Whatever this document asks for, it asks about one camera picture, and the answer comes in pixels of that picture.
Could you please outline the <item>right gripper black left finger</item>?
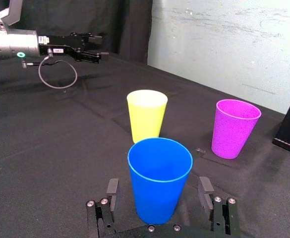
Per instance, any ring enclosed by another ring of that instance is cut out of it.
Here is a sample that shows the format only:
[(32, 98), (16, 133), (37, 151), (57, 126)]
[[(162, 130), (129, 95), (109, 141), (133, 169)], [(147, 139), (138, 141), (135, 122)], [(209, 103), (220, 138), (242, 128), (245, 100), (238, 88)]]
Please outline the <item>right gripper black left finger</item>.
[(117, 238), (114, 211), (117, 204), (119, 179), (110, 179), (106, 196), (100, 201), (86, 202), (87, 228), (89, 238)]

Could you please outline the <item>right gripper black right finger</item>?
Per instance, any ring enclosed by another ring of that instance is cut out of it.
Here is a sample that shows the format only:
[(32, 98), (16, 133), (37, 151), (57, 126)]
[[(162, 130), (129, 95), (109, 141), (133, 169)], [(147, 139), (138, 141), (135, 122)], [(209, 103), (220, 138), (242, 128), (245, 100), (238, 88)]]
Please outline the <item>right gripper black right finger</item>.
[(209, 231), (203, 231), (204, 238), (239, 238), (241, 229), (238, 219), (237, 201), (233, 197), (223, 199), (214, 195), (214, 188), (208, 177), (198, 177), (198, 196), (208, 220)]

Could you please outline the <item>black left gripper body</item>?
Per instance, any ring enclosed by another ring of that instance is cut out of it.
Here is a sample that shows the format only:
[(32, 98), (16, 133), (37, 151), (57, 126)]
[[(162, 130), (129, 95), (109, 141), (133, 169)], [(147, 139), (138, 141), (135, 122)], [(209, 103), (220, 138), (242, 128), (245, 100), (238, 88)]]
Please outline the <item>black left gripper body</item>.
[(85, 49), (85, 34), (70, 34), (68, 36), (45, 35), (38, 36), (40, 55), (70, 56), (76, 61), (83, 61)]

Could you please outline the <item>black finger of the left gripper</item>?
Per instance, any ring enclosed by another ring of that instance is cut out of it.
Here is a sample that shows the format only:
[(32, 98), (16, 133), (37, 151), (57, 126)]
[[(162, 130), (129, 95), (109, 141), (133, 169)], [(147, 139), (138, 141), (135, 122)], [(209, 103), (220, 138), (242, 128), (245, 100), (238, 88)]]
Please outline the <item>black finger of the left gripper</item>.
[(70, 34), (70, 46), (85, 46), (89, 44), (100, 45), (103, 37), (93, 35), (91, 32), (88, 33), (76, 33), (71, 32)]
[(74, 59), (76, 61), (85, 61), (91, 63), (99, 63), (100, 60), (108, 60), (109, 52), (87, 52), (87, 51), (75, 51)]

